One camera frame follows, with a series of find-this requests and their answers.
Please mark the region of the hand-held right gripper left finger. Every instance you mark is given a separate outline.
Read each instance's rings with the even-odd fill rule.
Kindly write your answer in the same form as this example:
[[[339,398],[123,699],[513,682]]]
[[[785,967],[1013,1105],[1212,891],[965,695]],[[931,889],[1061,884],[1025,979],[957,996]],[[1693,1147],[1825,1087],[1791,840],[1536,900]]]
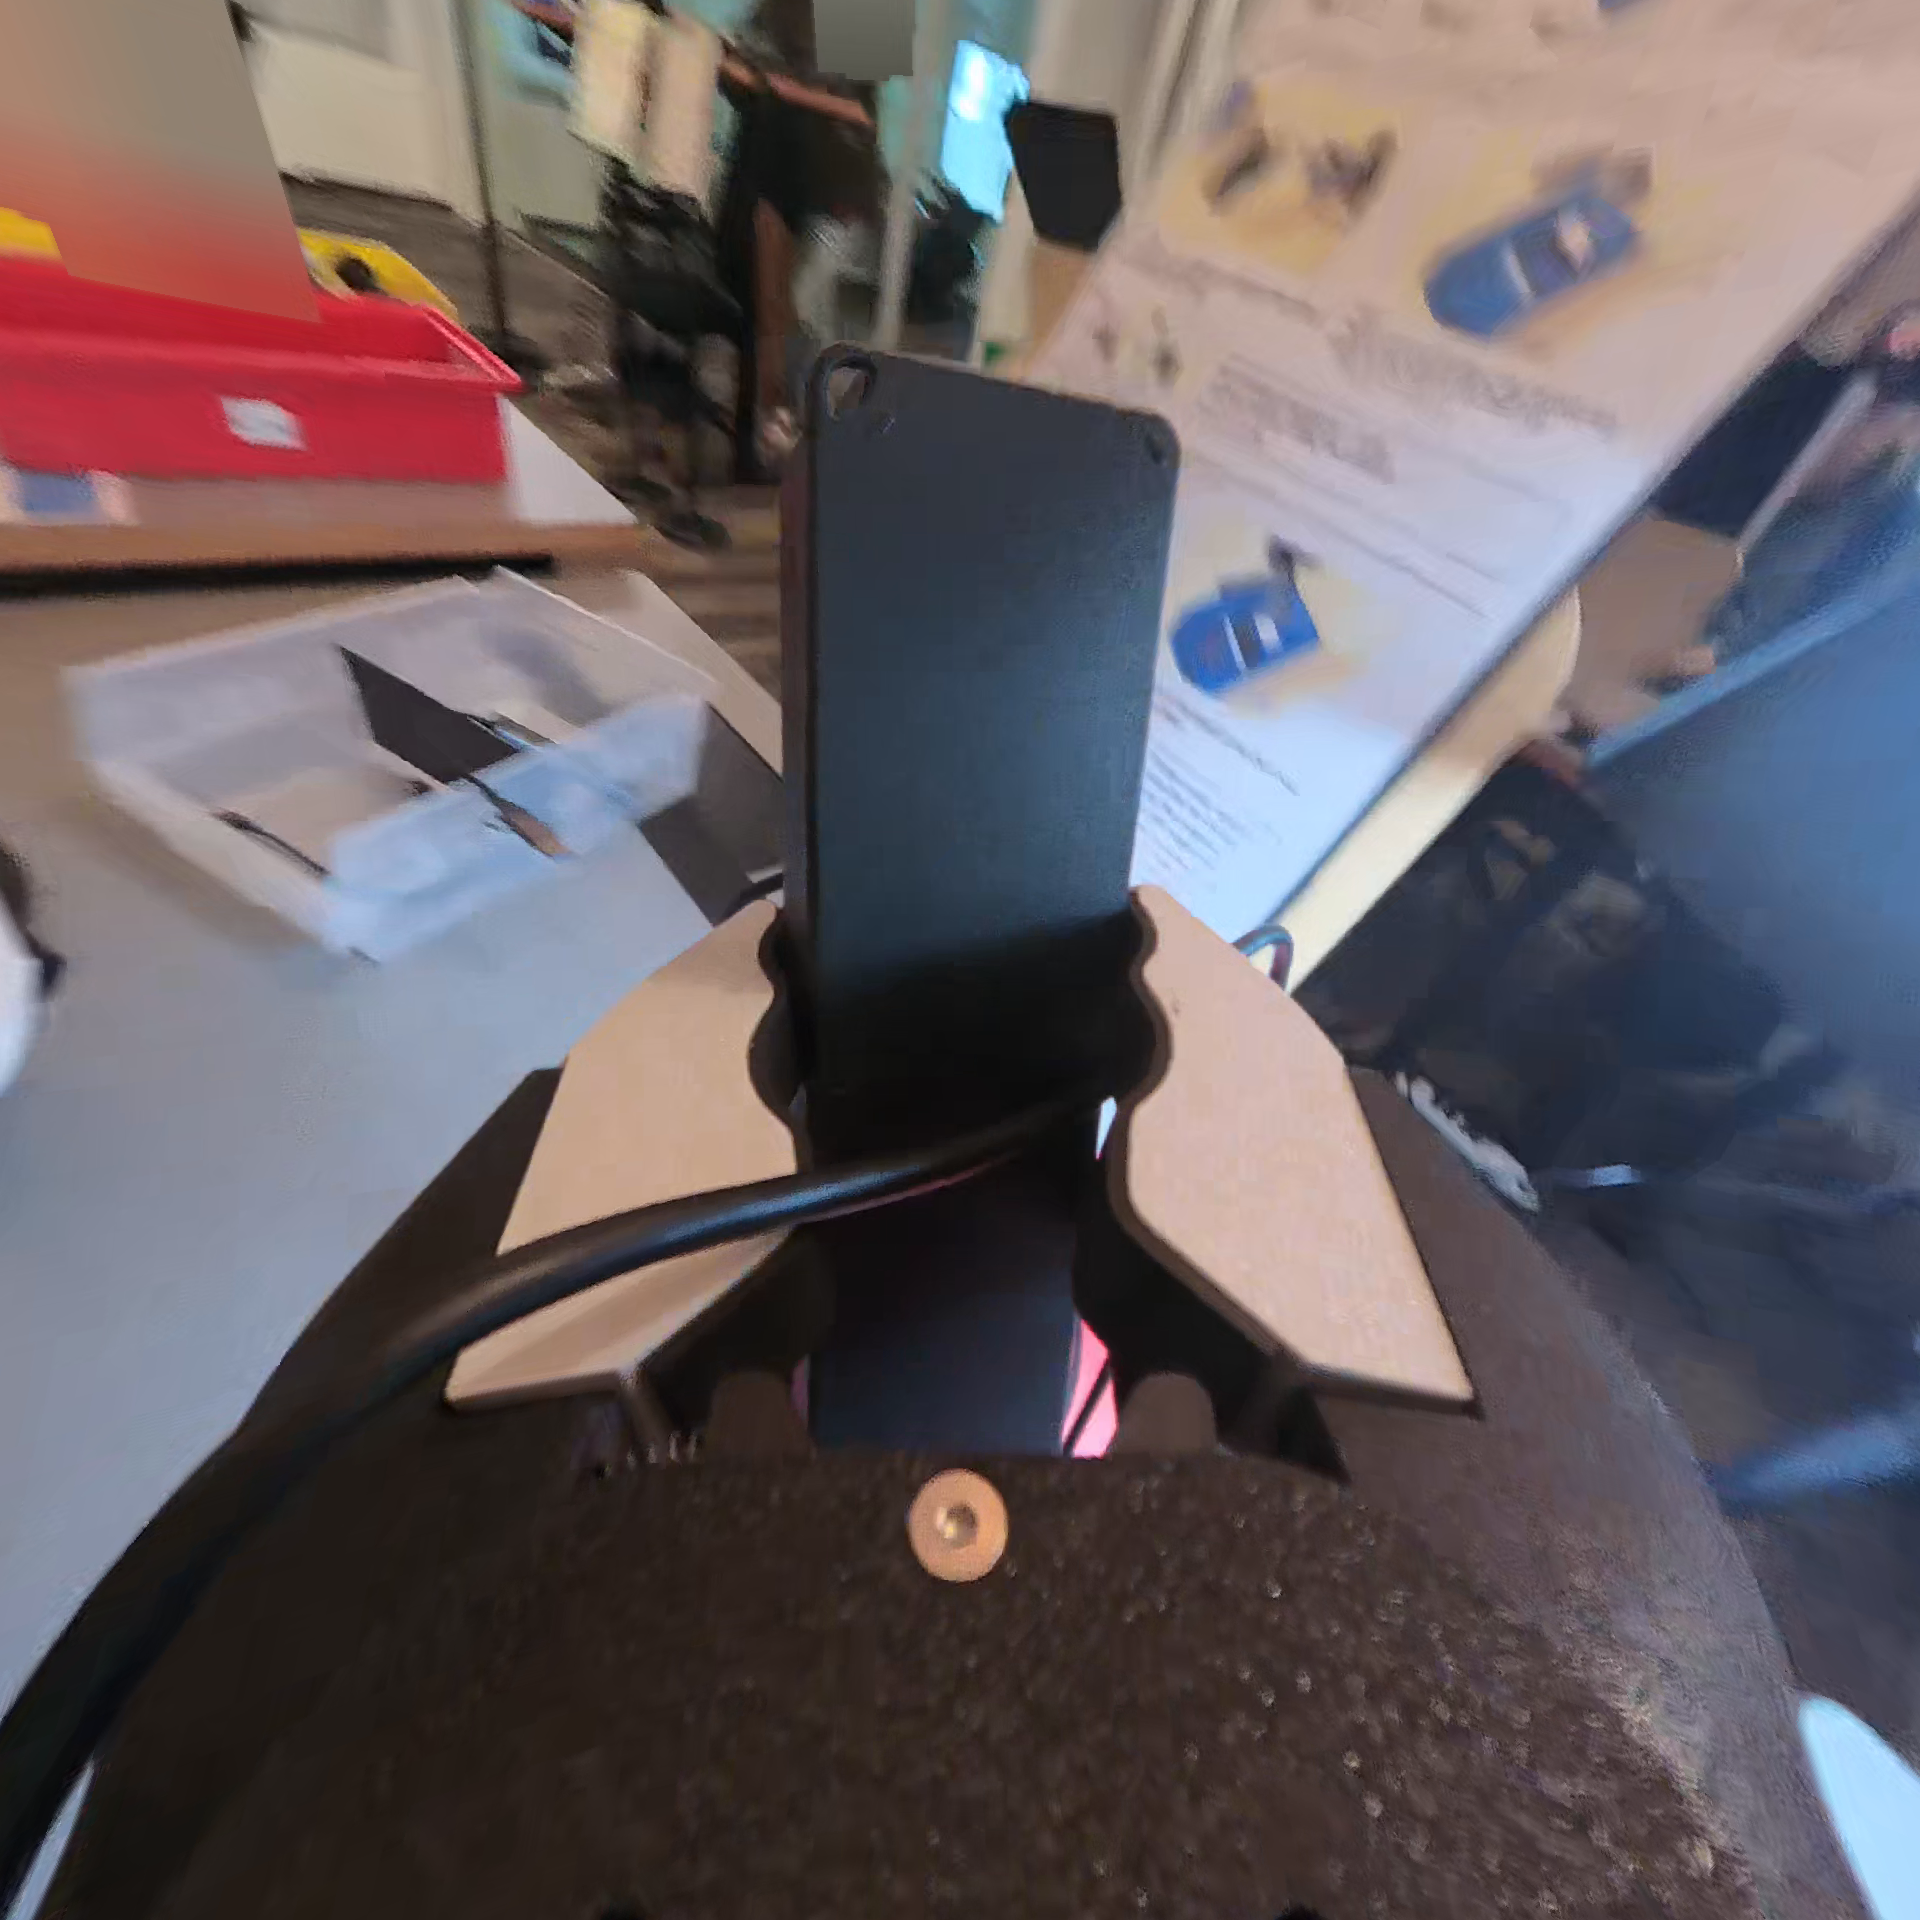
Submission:
[[[797,1147],[753,1082],[753,1043],[775,1008],[762,945],[769,900],[741,907],[648,976],[569,1051],[498,1239],[524,1244],[692,1194],[789,1178]],[[492,1332],[453,1362],[453,1408],[616,1388],[720,1305],[783,1233],[601,1283]]]

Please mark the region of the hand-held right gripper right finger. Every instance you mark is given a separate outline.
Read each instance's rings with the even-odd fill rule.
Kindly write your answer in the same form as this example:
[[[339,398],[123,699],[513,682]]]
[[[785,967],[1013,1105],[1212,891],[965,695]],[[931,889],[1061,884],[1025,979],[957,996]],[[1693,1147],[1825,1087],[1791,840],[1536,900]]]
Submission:
[[[1109,1131],[1121,1228],[1264,1359],[1347,1400],[1475,1388],[1337,1048],[1256,960],[1135,889],[1155,1028]]]

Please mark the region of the black hub cable black plug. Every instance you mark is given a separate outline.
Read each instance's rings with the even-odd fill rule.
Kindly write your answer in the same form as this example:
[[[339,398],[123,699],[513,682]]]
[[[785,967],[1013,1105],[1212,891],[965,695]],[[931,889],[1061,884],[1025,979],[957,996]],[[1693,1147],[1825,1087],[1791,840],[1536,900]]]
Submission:
[[[965,1184],[1089,1120],[1055,1100],[945,1144],[697,1191],[546,1235],[466,1270],[450,1294],[296,1400],[233,1431],[84,1595],[5,1714],[5,1905],[25,1882],[83,1769],[147,1671],[242,1542],[359,1425],[471,1344],[604,1283]]]

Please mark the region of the black usb hub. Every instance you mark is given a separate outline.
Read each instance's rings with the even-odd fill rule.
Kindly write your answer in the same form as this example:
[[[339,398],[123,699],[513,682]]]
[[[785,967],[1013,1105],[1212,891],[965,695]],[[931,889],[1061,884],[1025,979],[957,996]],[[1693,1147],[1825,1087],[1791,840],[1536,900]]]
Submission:
[[[783,490],[777,983],[810,1167],[1045,1113],[810,1235],[829,1450],[1056,1457],[1097,1119],[1155,1048],[1136,822],[1180,441],[1153,414],[839,343]]]

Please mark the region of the clear plastic box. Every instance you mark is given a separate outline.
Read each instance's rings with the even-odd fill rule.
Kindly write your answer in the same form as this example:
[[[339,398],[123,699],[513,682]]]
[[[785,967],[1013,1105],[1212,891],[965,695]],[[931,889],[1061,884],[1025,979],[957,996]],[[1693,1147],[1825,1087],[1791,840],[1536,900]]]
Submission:
[[[571,858],[380,751],[339,649],[530,740],[488,779]],[[507,569],[76,667],[66,686],[104,795],[331,953],[393,960],[636,831],[713,921],[783,871],[780,772],[717,683]]]

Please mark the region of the white power strip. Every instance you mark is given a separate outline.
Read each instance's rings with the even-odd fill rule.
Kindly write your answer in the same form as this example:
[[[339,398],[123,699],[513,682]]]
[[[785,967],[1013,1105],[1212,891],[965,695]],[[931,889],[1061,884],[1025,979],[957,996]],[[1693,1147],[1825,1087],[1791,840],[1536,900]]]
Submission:
[[[1541,1214],[1544,1198],[1520,1160],[1499,1142],[1484,1134],[1473,1120],[1452,1107],[1439,1088],[1420,1076],[1394,1076],[1394,1088],[1410,1110],[1461,1156],[1464,1164],[1511,1210],[1527,1216]]]

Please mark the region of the black flat device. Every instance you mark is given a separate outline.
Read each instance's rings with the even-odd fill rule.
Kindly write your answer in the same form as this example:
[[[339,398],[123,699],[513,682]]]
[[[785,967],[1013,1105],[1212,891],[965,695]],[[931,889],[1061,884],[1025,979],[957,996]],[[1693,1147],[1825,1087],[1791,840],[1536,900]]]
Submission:
[[[541,858],[571,858],[571,847],[544,819],[488,779],[490,770],[527,753],[530,740],[445,706],[353,649],[344,648],[339,655],[380,751],[432,785],[471,788],[488,802],[493,827],[515,835]]]

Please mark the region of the white instruction poster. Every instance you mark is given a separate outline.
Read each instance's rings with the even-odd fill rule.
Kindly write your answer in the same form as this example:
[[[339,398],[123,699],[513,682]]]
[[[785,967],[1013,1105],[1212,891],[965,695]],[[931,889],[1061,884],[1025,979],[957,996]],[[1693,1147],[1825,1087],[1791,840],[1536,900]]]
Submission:
[[[1027,362],[1180,441],[1135,888],[1274,921],[1916,178],[1916,6],[1244,6]]]

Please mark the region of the red plastic bin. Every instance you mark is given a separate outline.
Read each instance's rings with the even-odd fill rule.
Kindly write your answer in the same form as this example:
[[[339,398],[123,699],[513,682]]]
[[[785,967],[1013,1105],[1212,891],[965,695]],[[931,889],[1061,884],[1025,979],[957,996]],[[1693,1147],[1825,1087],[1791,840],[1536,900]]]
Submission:
[[[5,256],[5,464],[47,474],[481,488],[521,380],[427,305],[314,296],[312,320]]]

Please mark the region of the yellow plastic bin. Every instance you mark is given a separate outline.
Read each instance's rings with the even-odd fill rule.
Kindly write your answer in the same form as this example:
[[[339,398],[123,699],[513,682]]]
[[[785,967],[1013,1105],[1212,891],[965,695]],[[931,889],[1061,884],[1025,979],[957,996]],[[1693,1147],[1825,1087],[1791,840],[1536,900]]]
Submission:
[[[459,308],[445,292],[393,247],[372,238],[297,228],[308,280],[333,297],[377,297],[441,313],[455,328]]]

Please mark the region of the cardboard box black flap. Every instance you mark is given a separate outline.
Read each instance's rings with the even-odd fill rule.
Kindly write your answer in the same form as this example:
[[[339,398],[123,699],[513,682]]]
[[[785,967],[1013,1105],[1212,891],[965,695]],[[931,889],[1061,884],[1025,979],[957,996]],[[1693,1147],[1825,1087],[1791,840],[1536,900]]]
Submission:
[[[1021,347],[1034,364],[1121,218],[1121,128],[1109,110],[1021,102],[1003,130],[1034,233]]]

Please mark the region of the window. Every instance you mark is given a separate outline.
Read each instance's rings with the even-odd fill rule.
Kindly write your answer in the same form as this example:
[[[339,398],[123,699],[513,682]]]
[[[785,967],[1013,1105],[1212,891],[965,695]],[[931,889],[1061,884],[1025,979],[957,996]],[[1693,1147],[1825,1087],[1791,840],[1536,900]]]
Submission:
[[[1028,98],[1019,62],[976,41],[954,46],[940,147],[940,182],[981,219],[1000,224],[1015,174],[1007,115]]]

